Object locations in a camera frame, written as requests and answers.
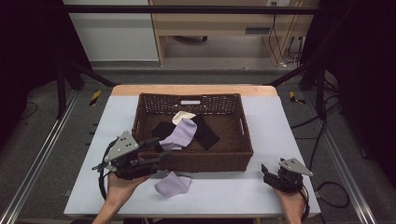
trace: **wicker basket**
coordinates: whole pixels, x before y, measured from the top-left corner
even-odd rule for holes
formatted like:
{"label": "wicker basket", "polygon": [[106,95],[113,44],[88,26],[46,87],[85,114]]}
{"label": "wicker basket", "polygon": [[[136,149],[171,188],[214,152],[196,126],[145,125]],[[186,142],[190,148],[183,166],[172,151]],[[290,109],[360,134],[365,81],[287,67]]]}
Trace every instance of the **wicker basket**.
{"label": "wicker basket", "polygon": [[[182,172],[246,171],[253,149],[239,94],[168,95],[141,93],[134,119],[133,136],[137,141],[152,138],[151,131],[161,122],[171,122],[178,111],[201,114],[219,141],[205,150],[195,140],[181,151],[173,151],[162,161],[160,170]],[[143,158],[158,156],[153,148]]]}

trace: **wooden table edge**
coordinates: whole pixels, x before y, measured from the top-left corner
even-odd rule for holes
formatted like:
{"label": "wooden table edge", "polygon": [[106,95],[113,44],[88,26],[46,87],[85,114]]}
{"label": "wooden table edge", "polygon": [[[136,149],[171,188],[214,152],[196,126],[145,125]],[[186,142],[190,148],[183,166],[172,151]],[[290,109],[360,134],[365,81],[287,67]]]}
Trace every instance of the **wooden table edge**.
{"label": "wooden table edge", "polygon": [[179,95],[240,93],[243,96],[277,96],[275,87],[258,85],[118,85],[114,87],[111,95],[139,95],[142,92]]}

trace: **white table surface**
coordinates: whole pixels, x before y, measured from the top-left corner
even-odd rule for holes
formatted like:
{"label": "white table surface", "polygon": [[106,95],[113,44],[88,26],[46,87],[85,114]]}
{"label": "white table surface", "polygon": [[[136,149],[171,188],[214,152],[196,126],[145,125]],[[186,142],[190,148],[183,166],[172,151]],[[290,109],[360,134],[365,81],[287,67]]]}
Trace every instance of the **white table surface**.
{"label": "white table surface", "polygon": [[[104,202],[98,176],[92,170],[101,162],[108,144],[123,131],[131,131],[137,96],[110,96],[87,156],[81,166],[64,213],[71,217],[98,214]],[[120,217],[280,217],[280,202],[262,181],[261,164],[271,173],[279,169],[279,159],[296,158],[304,163],[278,96],[242,96],[247,126],[254,150],[245,172],[177,173],[192,177],[187,193],[164,198],[154,184],[164,172],[140,185],[119,211]],[[310,216],[320,213],[308,176]]]}

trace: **table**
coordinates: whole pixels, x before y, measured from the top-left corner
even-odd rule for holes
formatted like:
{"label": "table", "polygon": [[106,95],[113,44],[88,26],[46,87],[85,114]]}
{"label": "table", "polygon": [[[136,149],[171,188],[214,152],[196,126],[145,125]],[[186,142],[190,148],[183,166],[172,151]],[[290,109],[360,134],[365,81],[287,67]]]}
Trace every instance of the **table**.
{"label": "table", "polygon": [[[245,172],[177,173],[192,177],[187,193],[164,198],[154,184],[164,172],[139,186],[119,211],[120,217],[280,217],[282,210],[271,187],[262,182],[261,164],[270,172],[280,158],[304,163],[293,138],[276,89],[250,85],[120,85],[114,88],[81,166],[64,213],[84,217],[99,212],[104,200],[96,171],[107,145],[123,131],[131,131],[137,95],[147,93],[200,94],[241,93],[254,155]],[[310,216],[320,213],[310,179],[304,184],[310,195]]]}
{"label": "table", "polygon": [[[279,7],[316,7],[318,0],[149,0],[151,6],[240,6],[266,7],[278,2]],[[168,36],[262,36],[273,65],[283,62],[290,38],[306,36],[313,19],[312,15],[260,14],[151,14],[160,64],[164,65]]]}

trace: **aluminum rail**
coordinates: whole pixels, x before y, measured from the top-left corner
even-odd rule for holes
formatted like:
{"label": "aluminum rail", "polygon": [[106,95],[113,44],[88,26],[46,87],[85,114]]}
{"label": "aluminum rail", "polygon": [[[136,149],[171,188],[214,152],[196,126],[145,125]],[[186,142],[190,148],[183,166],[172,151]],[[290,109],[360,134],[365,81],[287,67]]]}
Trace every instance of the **aluminum rail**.
{"label": "aluminum rail", "polygon": [[[313,97],[308,94],[304,93],[304,98],[308,102],[309,107],[311,108],[312,112],[316,115],[316,109],[314,107],[315,100]],[[321,128],[320,121],[317,120],[319,128]],[[361,189],[358,186],[358,183],[353,177],[352,172],[350,171],[347,163],[344,161],[340,150],[338,149],[337,145],[335,144],[334,140],[332,139],[332,135],[329,131],[324,133],[325,141],[329,149],[329,154],[332,158],[332,162],[334,162],[335,169],[337,170],[338,174],[340,175],[341,181],[346,188],[346,191],[349,193],[350,201],[352,202],[356,214],[358,215],[361,223],[363,224],[375,224],[375,217],[367,204],[366,200],[364,199],[363,194],[361,193]]]}
{"label": "aluminum rail", "polygon": [[38,176],[47,161],[47,158],[49,157],[53,147],[55,146],[55,143],[58,140],[58,137],[64,125],[66,124],[66,121],[69,118],[71,111],[73,110],[73,107],[78,98],[78,94],[78,91],[72,91],[64,115],[57,119],[55,121],[55,124],[52,126],[52,130],[49,132],[46,141],[38,152],[38,155],[36,156],[32,166],[30,167],[29,172],[23,179],[20,188],[15,193],[14,198],[9,203],[6,211],[0,217],[1,224],[12,224],[17,220],[18,214],[20,213],[24,203],[26,202],[27,197],[32,191],[33,186],[35,185],[35,182],[37,181]]}

